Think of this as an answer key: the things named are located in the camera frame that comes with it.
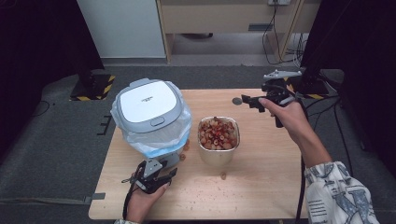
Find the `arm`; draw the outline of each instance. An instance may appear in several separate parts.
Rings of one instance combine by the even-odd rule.
[[[305,165],[308,168],[332,161],[332,157],[311,128],[299,103],[292,102],[285,107],[281,107],[265,98],[261,98],[259,101],[272,115],[276,115],[280,119],[283,126],[288,130],[290,138],[301,150]]]

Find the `trash can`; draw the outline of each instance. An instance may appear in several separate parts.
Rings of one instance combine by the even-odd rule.
[[[120,91],[110,112],[131,147],[165,167],[178,163],[192,121],[176,85],[159,79],[134,81]]]

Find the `gray floor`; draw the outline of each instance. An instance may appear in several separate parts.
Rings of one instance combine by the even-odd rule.
[[[295,44],[290,41],[290,48]],[[181,89],[259,88],[262,75],[275,69],[297,71],[297,62],[269,64],[262,48],[262,35],[214,35],[193,38],[178,35],[170,63],[150,60],[112,63],[106,70],[116,76],[103,101],[71,102],[68,96],[77,76],[52,83],[43,91],[43,101],[21,134],[6,162],[0,167],[0,199],[51,198],[83,203],[95,191],[106,152],[115,129],[110,122],[102,133],[115,95],[129,82],[142,77],[173,81]],[[274,53],[267,48],[268,59]],[[342,80],[337,70],[323,71],[326,76]],[[373,204],[381,223],[396,223],[396,179],[387,171],[374,152],[361,150],[349,115],[335,107],[346,146],[342,142],[333,110],[322,114],[336,99],[311,106],[310,121],[333,158],[346,167],[353,167],[357,177],[372,192]],[[313,100],[304,101],[310,105]],[[350,154],[350,163],[346,154]],[[0,204],[0,223],[112,223],[111,220],[90,220],[89,205],[42,203]],[[218,221],[205,223],[280,223],[278,220]],[[183,223],[204,223],[201,221]]]

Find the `person's left hand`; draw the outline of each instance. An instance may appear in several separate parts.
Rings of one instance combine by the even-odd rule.
[[[166,183],[152,194],[147,194],[142,189],[135,190],[134,193],[132,193],[131,200],[128,202],[128,212],[125,219],[132,222],[142,223],[152,205],[154,205],[157,200],[163,196],[168,186],[169,183]]]

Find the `hand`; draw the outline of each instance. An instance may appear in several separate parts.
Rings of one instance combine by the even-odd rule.
[[[154,205],[157,200],[163,196],[168,186],[169,183],[166,183],[159,187],[157,191],[152,194],[147,194],[142,189],[135,190],[134,193],[132,193],[131,200],[128,203],[128,213],[126,220],[142,223],[152,205]]]
[[[259,102],[270,111],[271,115],[280,119],[294,142],[296,142],[298,134],[312,130],[303,108],[298,102],[291,102],[285,107],[276,105],[265,98],[259,99]]]

